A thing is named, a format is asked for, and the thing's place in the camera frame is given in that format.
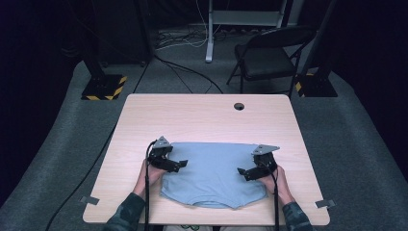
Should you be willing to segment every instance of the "gray tape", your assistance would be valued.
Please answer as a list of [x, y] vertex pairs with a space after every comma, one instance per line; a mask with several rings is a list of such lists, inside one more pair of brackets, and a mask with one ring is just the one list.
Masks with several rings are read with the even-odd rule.
[[334, 202], [334, 200], [320, 200], [316, 201], [315, 204], [318, 209], [322, 207], [327, 207], [328, 209], [330, 207], [336, 206], [336, 202]]
[[99, 199], [94, 198], [92, 196], [82, 196], [82, 198], [79, 201], [82, 203], [86, 203], [86, 204], [97, 205], [99, 202]]

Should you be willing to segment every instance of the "light blue fabric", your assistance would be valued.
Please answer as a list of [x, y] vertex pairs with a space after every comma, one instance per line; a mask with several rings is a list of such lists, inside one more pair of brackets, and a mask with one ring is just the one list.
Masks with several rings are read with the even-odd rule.
[[183, 204], [237, 209], [268, 196], [264, 184], [246, 181], [237, 167], [255, 167], [251, 152], [258, 144], [174, 142], [172, 161], [189, 160], [179, 172], [163, 176], [161, 195]]

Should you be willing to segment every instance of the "stand base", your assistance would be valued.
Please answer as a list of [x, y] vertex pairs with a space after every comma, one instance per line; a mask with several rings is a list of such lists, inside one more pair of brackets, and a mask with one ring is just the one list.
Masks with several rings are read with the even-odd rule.
[[84, 100], [113, 100], [122, 92], [127, 79], [122, 75], [105, 75], [103, 80], [91, 78], [82, 92]]
[[314, 74], [296, 76], [295, 88], [300, 97], [337, 97], [338, 94], [327, 78], [319, 78]]

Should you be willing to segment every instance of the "light wood table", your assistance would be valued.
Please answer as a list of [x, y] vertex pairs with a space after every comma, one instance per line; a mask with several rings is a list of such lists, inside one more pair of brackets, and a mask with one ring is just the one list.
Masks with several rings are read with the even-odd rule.
[[[239, 111], [236, 103], [244, 104]], [[309, 155], [286, 95], [131, 94], [120, 115], [88, 204], [86, 222], [106, 222], [132, 191], [148, 144], [160, 136], [169, 142], [235, 142], [280, 146], [274, 151], [286, 170], [289, 187], [314, 225], [326, 225], [322, 200]], [[150, 223], [273, 225], [273, 196], [238, 210], [183, 205], [159, 196], [161, 183], [150, 189]], [[280, 223], [285, 223], [281, 214]]]

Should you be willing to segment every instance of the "white desk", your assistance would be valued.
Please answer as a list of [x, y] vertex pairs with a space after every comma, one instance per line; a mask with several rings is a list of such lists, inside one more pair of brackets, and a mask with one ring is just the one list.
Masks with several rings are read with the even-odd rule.
[[[234, 104], [243, 103], [238, 111]], [[280, 146], [276, 162], [286, 170], [289, 187], [312, 224], [326, 225], [319, 184], [286, 95], [131, 94], [96, 179], [86, 222], [106, 222], [135, 186], [146, 148], [165, 136], [169, 142], [211, 141]], [[207, 225], [273, 225], [273, 196], [238, 210], [183, 205], [159, 196], [161, 183], [150, 189], [150, 223]], [[280, 223], [284, 224], [283, 215]]]
[[208, 12], [208, 42], [205, 61], [213, 61], [214, 38], [213, 25], [257, 25], [276, 26], [280, 28], [284, 17], [287, 0], [283, 0], [279, 12], [243, 12], [243, 11], [214, 11], [213, 0], [209, 0]]

